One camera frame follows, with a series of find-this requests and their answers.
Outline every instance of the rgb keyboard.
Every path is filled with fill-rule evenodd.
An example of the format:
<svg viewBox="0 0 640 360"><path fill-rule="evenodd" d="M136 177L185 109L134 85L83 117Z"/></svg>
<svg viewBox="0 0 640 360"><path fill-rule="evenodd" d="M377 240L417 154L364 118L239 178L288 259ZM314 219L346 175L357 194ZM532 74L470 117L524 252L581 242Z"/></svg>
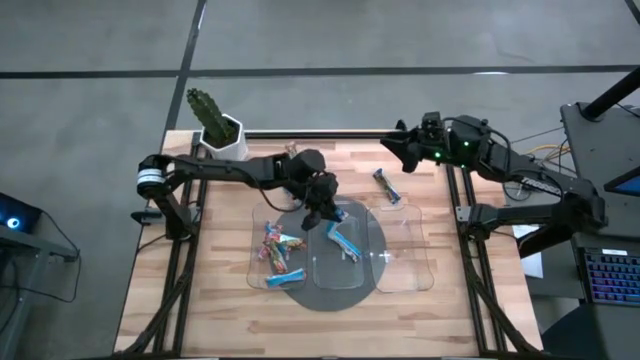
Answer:
<svg viewBox="0 0 640 360"><path fill-rule="evenodd" d="M640 306L640 257L600 251L583 256L592 302Z"/></svg>

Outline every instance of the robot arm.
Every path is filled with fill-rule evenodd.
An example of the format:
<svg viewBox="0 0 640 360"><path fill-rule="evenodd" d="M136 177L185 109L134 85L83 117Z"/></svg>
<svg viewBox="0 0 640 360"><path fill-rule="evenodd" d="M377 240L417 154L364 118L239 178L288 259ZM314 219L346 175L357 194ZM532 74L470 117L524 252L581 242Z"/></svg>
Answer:
<svg viewBox="0 0 640 360"><path fill-rule="evenodd" d="M168 171L170 164L174 169ZM324 170L324 157L317 150L305 150L293 158L283 153L247 161L150 155L138 165L137 191L153 200L165 216L168 239L184 240L193 235L191 213L173 195L189 180L241 182L261 191L284 187L309 209L302 224L309 230L321 219L340 221L333 202L338 182L334 174Z"/></svg>
<svg viewBox="0 0 640 360"><path fill-rule="evenodd" d="M451 121L450 127L445 122ZM427 113L422 124L407 130L402 120L396 131L380 140L403 164L404 172L413 172L418 162L427 159L476 171L484 179L496 182L520 182L557 195L552 205L495 208L487 204L456 209L458 220L474 240L485 240L491 231L503 225L541 224L538 231L518 239L520 256L556 245L577 231L595 231L607 224L604 200L593 184L549 170L494 141L492 134L506 138L488 126L486 120L470 116L440 119L437 112Z"/></svg>

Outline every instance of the cactus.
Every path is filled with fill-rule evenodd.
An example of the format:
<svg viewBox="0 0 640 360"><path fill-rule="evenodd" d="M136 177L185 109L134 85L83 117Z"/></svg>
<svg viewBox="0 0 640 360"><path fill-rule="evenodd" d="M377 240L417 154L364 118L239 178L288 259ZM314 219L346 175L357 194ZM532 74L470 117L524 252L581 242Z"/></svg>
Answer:
<svg viewBox="0 0 640 360"><path fill-rule="evenodd" d="M236 141L238 129L222 116L218 105L206 92L198 89L187 91L187 102L194 115L204 126L209 135L207 142L215 148L223 148Z"/></svg>

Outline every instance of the concrete floor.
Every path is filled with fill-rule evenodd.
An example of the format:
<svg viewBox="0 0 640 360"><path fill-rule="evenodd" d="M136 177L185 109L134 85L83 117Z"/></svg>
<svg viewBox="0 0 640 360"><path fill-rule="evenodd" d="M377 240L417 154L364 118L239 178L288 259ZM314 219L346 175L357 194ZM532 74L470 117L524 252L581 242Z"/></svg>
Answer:
<svg viewBox="0 0 640 360"><path fill-rule="evenodd" d="M0 72L178 70L196 4L5 0ZM640 26L623 0L209 0L192 68L620 65L639 58ZM518 139L559 126L561 104L589 101L622 76L198 78L187 87L211 91L249 129L390 128L440 110L488 118ZM173 78L0 80L0 191L51 212L84 258L78 299L41 299L18 358L110 353L140 231L129 219L143 205L136 164L160 145L175 85ZM628 102L640 104L640 96ZM196 127L182 104L177 128ZM563 139L555 132L514 147ZM70 291L75 268L50 267L45 289ZM535 303L542 328L564 312L546 299Z"/></svg>

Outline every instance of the transparent container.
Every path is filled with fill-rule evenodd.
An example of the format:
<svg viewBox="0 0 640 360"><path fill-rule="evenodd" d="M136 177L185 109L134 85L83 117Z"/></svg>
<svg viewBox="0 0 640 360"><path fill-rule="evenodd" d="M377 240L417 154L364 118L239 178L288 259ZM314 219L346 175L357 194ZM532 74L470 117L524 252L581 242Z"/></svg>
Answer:
<svg viewBox="0 0 640 360"><path fill-rule="evenodd" d="M432 288L422 211L412 205L377 207L367 211L366 221L376 288L383 293Z"/></svg>
<svg viewBox="0 0 640 360"><path fill-rule="evenodd" d="M363 255L368 252L366 228L361 224L366 216L366 208L357 202L337 198L336 205L349 216L342 221L337 232L342 234ZM354 289L364 283L364 262L361 257L354 262L342 248L327 236L329 222L309 231L309 252L313 267L313 281L322 289Z"/></svg>
<svg viewBox="0 0 640 360"><path fill-rule="evenodd" d="M286 282L279 286L269 287L267 278L273 275L281 275L276 270L273 261L268 253L264 251L264 241L267 234L265 225L267 222L271 226L282 226L281 234L302 238L304 245L302 247L291 249L283 255L284 262L287 267L286 273L303 269L305 274L307 271L307 232L302 230L300 225L302 219L307 215L308 211L304 208L293 213L278 212L266 203L260 203L253 209L253 231L251 238L251 251L249 258L249 272L247 273L247 284L255 289L265 290L292 290L304 287L306 278L302 281Z"/></svg>

